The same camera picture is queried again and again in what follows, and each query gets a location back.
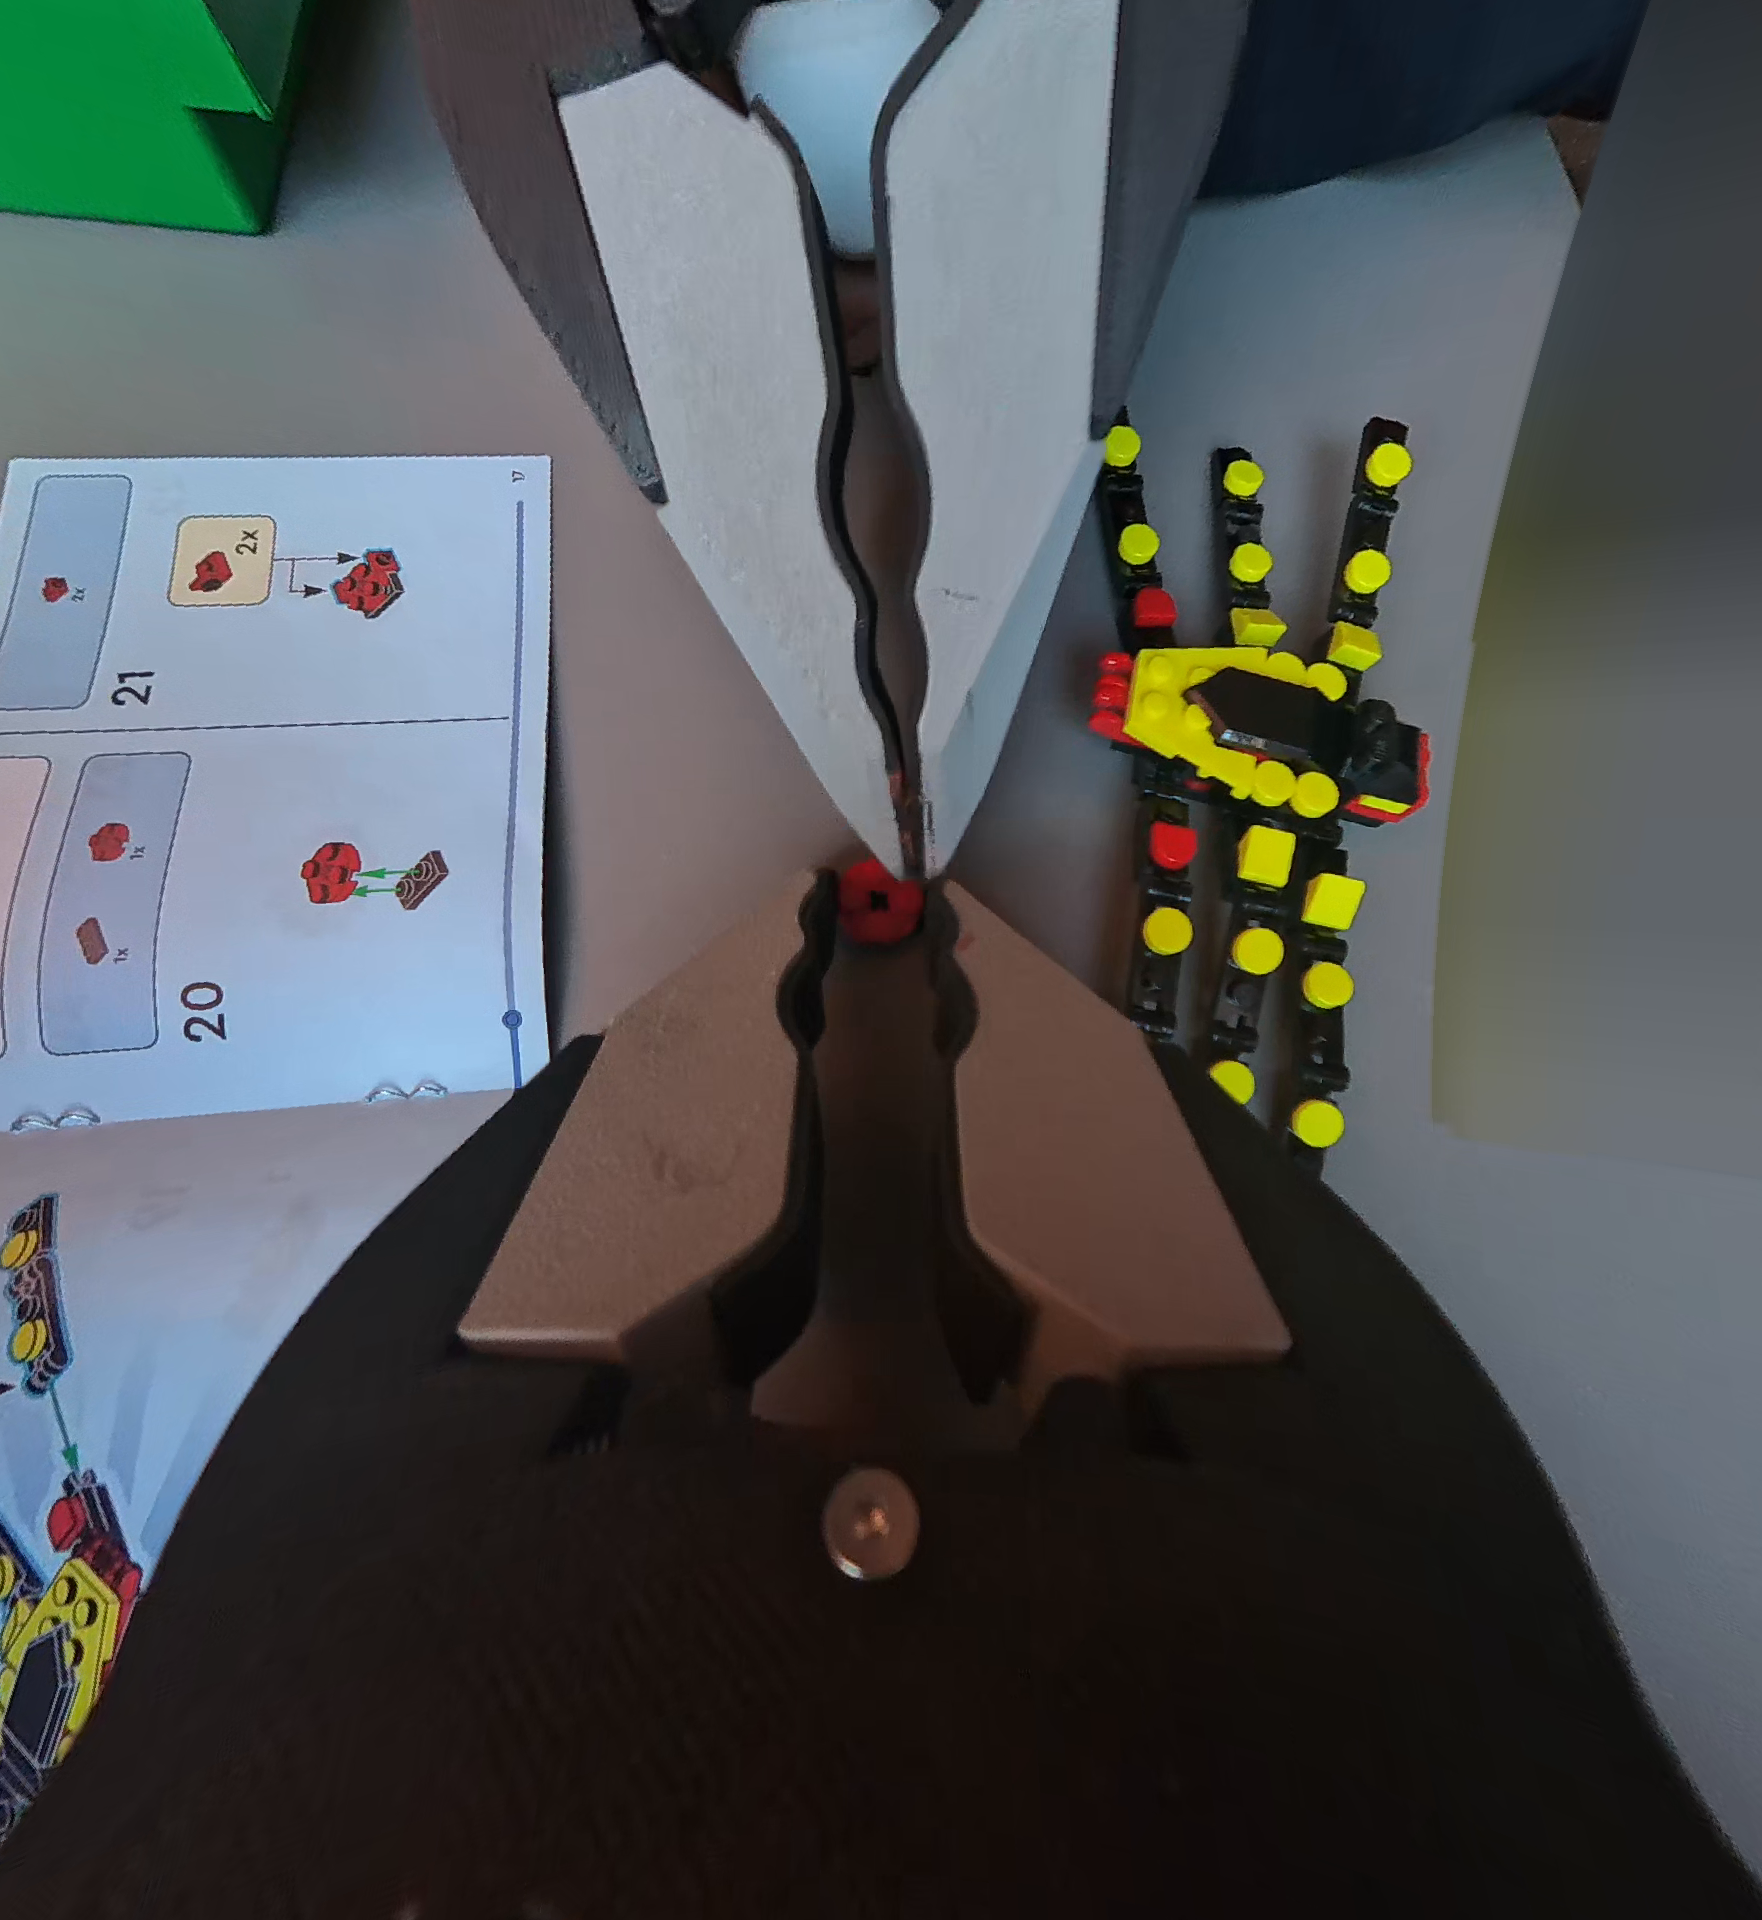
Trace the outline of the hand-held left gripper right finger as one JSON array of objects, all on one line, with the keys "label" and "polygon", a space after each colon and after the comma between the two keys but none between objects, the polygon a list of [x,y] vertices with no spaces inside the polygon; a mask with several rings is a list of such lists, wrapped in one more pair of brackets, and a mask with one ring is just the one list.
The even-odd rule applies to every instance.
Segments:
[{"label": "hand-held left gripper right finger", "polygon": [[928,903],[936,1304],[970,1400],[1268,1364],[1290,1334],[1142,1034],[974,896]]}]

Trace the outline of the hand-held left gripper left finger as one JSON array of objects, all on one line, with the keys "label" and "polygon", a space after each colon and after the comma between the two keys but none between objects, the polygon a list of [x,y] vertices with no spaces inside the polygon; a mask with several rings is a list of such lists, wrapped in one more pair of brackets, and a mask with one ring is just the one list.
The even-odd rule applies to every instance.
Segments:
[{"label": "hand-held left gripper left finger", "polygon": [[480,1353],[750,1388],[820,1268],[831,872],[790,878],[601,1036],[480,1289]]}]

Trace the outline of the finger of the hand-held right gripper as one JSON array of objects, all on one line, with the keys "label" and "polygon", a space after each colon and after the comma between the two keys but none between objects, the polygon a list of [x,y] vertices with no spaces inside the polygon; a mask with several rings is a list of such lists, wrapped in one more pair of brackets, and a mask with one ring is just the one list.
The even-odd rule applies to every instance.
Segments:
[{"label": "finger of the hand-held right gripper", "polygon": [[1099,463],[1114,2],[954,4],[875,131],[883,370],[925,474],[923,865],[982,803]]},{"label": "finger of the hand-held right gripper", "polygon": [[894,842],[896,729],[840,513],[849,382],[799,152],[669,63],[562,98],[558,119],[659,524],[851,830]]}]

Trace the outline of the small red lego piece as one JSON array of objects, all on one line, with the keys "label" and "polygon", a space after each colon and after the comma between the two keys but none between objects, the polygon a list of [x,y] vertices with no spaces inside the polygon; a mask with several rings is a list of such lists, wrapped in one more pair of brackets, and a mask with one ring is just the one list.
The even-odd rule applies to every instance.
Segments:
[{"label": "small red lego piece", "polygon": [[912,941],[923,921],[925,890],[896,878],[878,857],[862,857],[838,875],[840,934],[864,949],[892,949]]}]

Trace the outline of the person's right forearm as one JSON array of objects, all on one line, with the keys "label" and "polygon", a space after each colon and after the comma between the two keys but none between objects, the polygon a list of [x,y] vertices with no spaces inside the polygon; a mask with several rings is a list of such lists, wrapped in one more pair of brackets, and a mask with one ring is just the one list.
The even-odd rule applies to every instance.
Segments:
[{"label": "person's right forearm", "polygon": [[1512,115],[1602,119],[1643,2],[1252,2],[1204,200],[1298,189]]}]

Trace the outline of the black yellow lego spider model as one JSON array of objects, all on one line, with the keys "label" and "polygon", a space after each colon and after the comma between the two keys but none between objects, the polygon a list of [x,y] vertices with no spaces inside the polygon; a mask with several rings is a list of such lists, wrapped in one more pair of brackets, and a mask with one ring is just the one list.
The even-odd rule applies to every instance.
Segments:
[{"label": "black yellow lego spider model", "polygon": [[1219,828],[1219,963],[1199,1032],[1202,1066],[1232,1099],[1258,1093],[1260,1019],[1292,986],[1292,1049],[1271,1098],[1274,1131],[1313,1174],[1342,1142],[1349,1091],[1349,936],[1365,882],[1349,872],[1346,830],[1421,814],[1429,741],[1389,702],[1365,696],[1381,662],[1379,602],[1389,535],[1413,472],[1410,427],[1360,432],[1324,635],[1287,645],[1261,536],[1263,472],[1246,449],[1211,456],[1211,517],[1226,618],[1209,645],[1177,641],[1177,603],[1147,515],[1138,436],[1119,418],[1103,444],[1092,505],[1107,548],[1116,647],[1103,655],[1089,730],[1133,776],[1133,947],[1121,1010],[1147,1039],[1182,1032],[1182,982],[1204,911],[1199,811]]}]

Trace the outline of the lego instruction booklet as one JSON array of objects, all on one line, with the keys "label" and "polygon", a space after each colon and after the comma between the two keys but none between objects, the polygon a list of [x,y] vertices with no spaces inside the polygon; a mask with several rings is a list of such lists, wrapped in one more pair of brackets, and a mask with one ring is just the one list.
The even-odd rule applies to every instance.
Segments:
[{"label": "lego instruction booklet", "polygon": [[0,1848],[272,1349],[546,1063],[548,501],[5,468]]}]

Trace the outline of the green cardboard box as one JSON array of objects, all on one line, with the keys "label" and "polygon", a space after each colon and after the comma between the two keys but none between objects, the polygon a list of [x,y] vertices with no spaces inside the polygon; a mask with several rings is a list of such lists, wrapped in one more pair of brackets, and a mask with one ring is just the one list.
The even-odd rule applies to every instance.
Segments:
[{"label": "green cardboard box", "polygon": [[0,2],[0,212],[269,229],[307,2]]}]

